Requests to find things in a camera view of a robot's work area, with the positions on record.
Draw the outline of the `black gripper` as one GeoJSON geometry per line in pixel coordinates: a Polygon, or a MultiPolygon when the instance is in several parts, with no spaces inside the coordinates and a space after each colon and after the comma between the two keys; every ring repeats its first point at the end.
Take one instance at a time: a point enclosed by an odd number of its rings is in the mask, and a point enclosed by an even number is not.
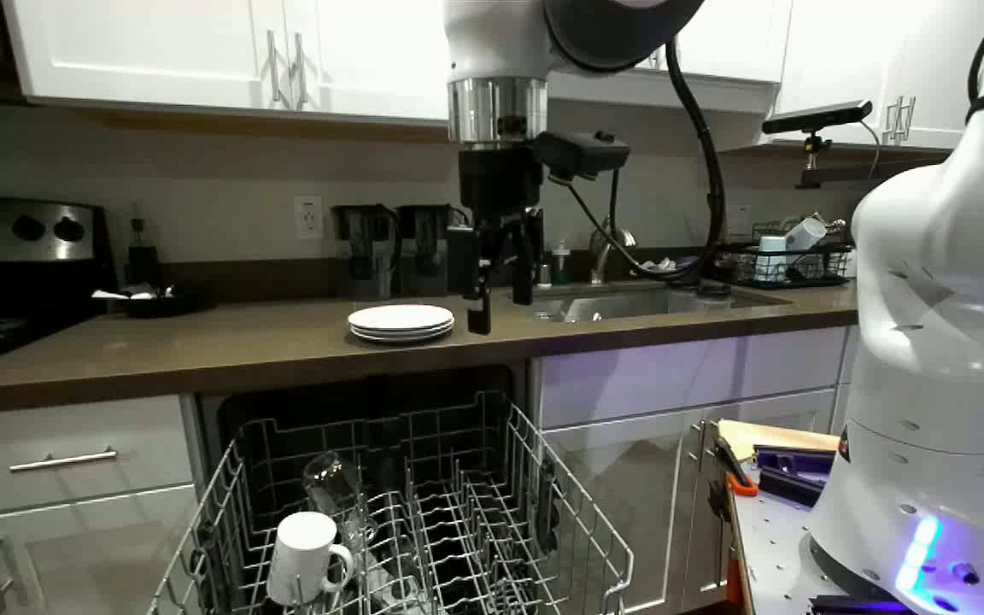
{"type": "Polygon", "coordinates": [[[494,331],[494,229],[506,220],[518,226],[518,275],[512,301],[535,305],[541,252],[545,252],[545,214],[529,206],[541,201],[545,174],[554,177],[597,177],[603,171],[618,171],[629,162],[629,144],[613,132],[541,132],[535,139],[506,146],[464,146],[459,153],[462,206],[477,214],[477,277],[464,298],[469,331],[494,331]]]}

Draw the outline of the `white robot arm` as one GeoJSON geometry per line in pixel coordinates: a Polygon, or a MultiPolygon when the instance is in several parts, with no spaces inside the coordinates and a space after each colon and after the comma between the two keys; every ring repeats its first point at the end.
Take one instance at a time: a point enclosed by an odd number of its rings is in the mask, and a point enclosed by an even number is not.
{"type": "MultiPolygon", "coordinates": [[[[477,214],[469,328],[488,331],[498,239],[545,177],[626,158],[547,131],[547,76],[618,76],[667,55],[703,0],[443,0],[449,119],[477,214]]],[[[811,539],[914,615],[984,615],[984,37],[965,132],[856,207],[859,355],[846,448],[811,539]]]]}

